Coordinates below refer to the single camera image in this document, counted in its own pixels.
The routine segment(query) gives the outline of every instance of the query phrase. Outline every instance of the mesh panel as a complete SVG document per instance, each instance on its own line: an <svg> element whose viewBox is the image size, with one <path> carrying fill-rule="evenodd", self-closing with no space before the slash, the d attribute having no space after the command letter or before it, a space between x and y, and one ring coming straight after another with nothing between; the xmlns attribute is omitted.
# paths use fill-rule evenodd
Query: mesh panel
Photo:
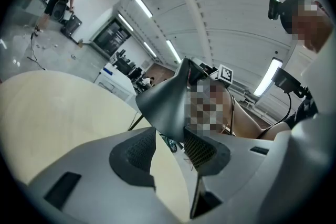
<svg viewBox="0 0 336 224"><path fill-rule="evenodd" d="M184 134L184 149L196 169L216 154L214 146L189 132Z"/></svg>
<svg viewBox="0 0 336 224"><path fill-rule="evenodd" d="M155 132L130 146L126 151L127 160L131 165L149 173L153 151L155 152Z"/></svg>

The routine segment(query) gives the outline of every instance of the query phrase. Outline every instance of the fluorescent light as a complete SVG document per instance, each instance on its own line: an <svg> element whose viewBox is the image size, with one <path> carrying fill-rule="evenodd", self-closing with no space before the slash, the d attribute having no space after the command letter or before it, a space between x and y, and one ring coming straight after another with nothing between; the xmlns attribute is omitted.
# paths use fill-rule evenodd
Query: fluorescent light
<svg viewBox="0 0 336 224"><path fill-rule="evenodd" d="M278 67L282 66L282 62L278 59L273 59L267 72L266 75L264 76L263 80L259 84L257 90L253 93L255 96L261 96L264 91L266 91L267 87L271 84L272 78L277 71Z"/></svg>
<svg viewBox="0 0 336 224"><path fill-rule="evenodd" d="M177 59L177 62L180 63L181 59L179 57L179 55L177 54L176 50L174 49L173 44L170 42L170 40L166 40L168 47L170 48L170 50L172 51L173 55L175 56L175 58Z"/></svg>
<svg viewBox="0 0 336 224"><path fill-rule="evenodd" d="M143 9L143 11L147 14L148 18L151 18L153 14L149 11L149 9L146 7L146 5L142 2L142 0L135 0L138 5Z"/></svg>
<svg viewBox="0 0 336 224"><path fill-rule="evenodd" d="M130 26L130 24L124 19L124 17L122 17L120 14L118 14L119 18L127 25L127 27L133 31L132 26Z"/></svg>
<svg viewBox="0 0 336 224"><path fill-rule="evenodd" d="M7 49L6 44L4 43L4 41L2 40L2 38L0 38L0 43L2 44L2 46L4 46L5 50Z"/></svg>
<svg viewBox="0 0 336 224"><path fill-rule="evenodd" d="M145 44L146 48L151 52L151 54L152 54L154 57L156 57L156 54L155 54L155 53L153 52L153 50L147 45L147 43L144 42L144 44Z"/></svg>

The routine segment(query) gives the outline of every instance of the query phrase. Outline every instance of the camera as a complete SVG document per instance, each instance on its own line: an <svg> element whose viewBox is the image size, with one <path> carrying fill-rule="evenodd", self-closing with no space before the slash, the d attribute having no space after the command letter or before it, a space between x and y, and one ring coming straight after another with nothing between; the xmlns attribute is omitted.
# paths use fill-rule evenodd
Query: camera
<svg viewBox="0 0 336 224"><path fill-rule="evenodd" d="M269 0L268 18L277 20L279 18L279 5L282 3L278 0Z"/></svg>

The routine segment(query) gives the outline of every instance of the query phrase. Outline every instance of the desk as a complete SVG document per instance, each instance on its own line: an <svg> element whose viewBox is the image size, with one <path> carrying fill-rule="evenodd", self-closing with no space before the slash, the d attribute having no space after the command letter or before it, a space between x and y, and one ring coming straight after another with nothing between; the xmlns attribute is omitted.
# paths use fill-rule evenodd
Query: desk
<svg viewBox="0 0 336 224"><path fill-rule="evenodd" d="M121 100L128 103L132 97L136 96L131 80L114 68L111 63L107 63L104 68L112 72L108 74L104 69L101 69L95 84L105 88L119 97Z"/></svg>
<svg viewBox="0 0 336 224"><path fill-rule="evenodd" d="M136 114L105 89L55 71L10 78L0 85L0 104L2 152L12 174L26 184L74 147L127 131ZM148 126L143 119L136 129ZM186 183L158 133L150 173L158 198L180 221L187 221Z"/></svg>

